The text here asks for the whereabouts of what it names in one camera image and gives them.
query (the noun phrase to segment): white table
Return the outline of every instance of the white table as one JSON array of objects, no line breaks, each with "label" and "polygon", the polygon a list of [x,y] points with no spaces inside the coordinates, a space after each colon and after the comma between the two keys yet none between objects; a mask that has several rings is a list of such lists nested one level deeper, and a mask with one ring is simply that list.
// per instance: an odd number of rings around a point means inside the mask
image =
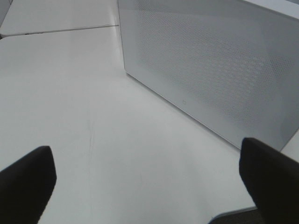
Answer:
[{"label": "white table", "polygon": [[50,145],[40,224],[205,224],[254,206],[239,150],[127,76],[118,27],[0,41],[0,169]]},{"label": "white table", "polygon": [[1,36],[118,25],[116,0],[14,0]]},{"label": "white table", "polygon": [[299,20],[298,0],[243,0]]}]

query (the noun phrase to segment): white desk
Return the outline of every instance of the white desk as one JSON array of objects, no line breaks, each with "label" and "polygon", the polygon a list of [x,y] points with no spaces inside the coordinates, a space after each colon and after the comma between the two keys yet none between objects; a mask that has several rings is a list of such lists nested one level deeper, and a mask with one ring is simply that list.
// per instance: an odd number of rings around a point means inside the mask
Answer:
[{"label": "white desk", "polygon": [[118,24],[116,0],[14,0],[1,36],[104,27]]},{"label": "white desk", "polygon": [[0,40],[0,169],[50,145],[40,224],[205,224],[254,206],[239,151],[123,69],[118,27]]},{"label": "white desk", "polygon": [[298,0],[243,0],[299,20]]}]

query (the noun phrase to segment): perforated metal panel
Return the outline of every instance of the perforated metal panel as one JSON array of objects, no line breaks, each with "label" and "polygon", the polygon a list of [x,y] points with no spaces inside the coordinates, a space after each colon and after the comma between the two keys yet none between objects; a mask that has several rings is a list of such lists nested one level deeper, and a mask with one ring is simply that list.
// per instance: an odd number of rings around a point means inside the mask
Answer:
[{"label": "perforated metal panel", "polygon": [[237,147],[299,127],[299,21],[240,0],[119,0],[126,71]]},{"label": "perforated metal panel", "polygon": [[299,4],[299,0],[287,0],[287,1],[294,2],[294,3],[296,3],[296,4]]}]

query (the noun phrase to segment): perforated pattern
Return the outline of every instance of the perforated pattern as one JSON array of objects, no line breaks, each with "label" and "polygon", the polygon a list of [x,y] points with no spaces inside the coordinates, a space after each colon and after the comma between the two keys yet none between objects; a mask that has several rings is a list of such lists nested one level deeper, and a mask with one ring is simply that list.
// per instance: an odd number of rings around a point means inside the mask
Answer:
[{"label": "perforated pattern", "polygon": [[299,127],[299,21],[238,0],[119,0],[127,72],[241,147]]},{"label": "perforated pattern", "polygon": [[139,11],[141,65],[239,127],[260,122],[292,60],[195,15]]}]

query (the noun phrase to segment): scratch mark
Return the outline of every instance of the scratch mark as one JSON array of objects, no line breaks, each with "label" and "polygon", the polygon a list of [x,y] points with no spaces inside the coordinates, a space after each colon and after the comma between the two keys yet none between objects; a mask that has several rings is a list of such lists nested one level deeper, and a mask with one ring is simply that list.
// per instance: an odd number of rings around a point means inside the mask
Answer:
[{"label": "scratch mark", "polygon": [[91,122],[90,119],[90,112],[88,110],[88,119],[87,119],[87,128],[89,132],[89,148],[88,148],[88,183],[89,183],[89,201],[90,201],[90,212],[91,212],[91,219],[93,219],[93,203],[92,203],[92,185],[91,185],[91,171],[90,166],[92,163],[93,158],[93,150],[94,150],[94,123]]}]

